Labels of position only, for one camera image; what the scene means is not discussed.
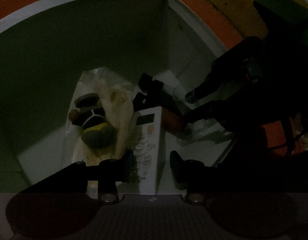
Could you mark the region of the orange lighter with black cap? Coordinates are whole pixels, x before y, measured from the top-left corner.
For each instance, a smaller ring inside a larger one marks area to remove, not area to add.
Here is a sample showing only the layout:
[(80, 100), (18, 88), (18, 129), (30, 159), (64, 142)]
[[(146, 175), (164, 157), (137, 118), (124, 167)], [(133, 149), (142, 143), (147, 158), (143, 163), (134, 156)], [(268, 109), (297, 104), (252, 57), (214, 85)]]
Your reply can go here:
[(134, 112), (150, 109), (153, 107), (162, 108), (162, 127), (179, 139), (189, 140), (192, 129), (189, 125), (188, 114), (191, 109), (183, 102), (175, 100), (165, 91), (146, 95), (138, 92), (133, 99)]

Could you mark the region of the small yellow-faced toy figure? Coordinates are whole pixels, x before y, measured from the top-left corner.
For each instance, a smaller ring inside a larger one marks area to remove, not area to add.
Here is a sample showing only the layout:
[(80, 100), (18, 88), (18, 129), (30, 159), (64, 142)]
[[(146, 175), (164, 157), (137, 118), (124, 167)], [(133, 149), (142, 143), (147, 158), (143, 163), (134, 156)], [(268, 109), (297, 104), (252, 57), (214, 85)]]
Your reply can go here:
[(117, 132), (107, 120), (105, 109), (97, 93), (87, 93), (78, 97), (75, 109), (68, 114), (74, 126), (81, 128), (82, 141), (92, 150), (103, 150), (114, 146)]

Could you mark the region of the white remote control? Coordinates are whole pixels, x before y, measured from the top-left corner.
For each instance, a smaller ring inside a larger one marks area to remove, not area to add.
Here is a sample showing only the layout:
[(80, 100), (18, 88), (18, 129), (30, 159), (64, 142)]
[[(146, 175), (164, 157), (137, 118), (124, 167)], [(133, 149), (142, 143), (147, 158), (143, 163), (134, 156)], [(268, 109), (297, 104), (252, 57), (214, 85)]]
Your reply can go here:
[(161, 137), (162, 108), (153, 107), (134, 113), (131, 122), (130, 147), (137, 162), (140, 194), (157, 192), (157, 166)]

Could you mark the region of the open white cardboard box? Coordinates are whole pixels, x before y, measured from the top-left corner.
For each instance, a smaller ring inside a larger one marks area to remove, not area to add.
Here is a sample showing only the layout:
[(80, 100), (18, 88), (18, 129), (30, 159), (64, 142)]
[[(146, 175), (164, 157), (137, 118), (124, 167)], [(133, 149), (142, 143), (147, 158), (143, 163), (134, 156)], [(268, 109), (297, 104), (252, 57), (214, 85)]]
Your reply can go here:
[(183, 0), (41, 0), (0, 20), (0, 191), (59, 171), (84, 71), (136, 85), (146, 72), (185, 94), (228, 45)]

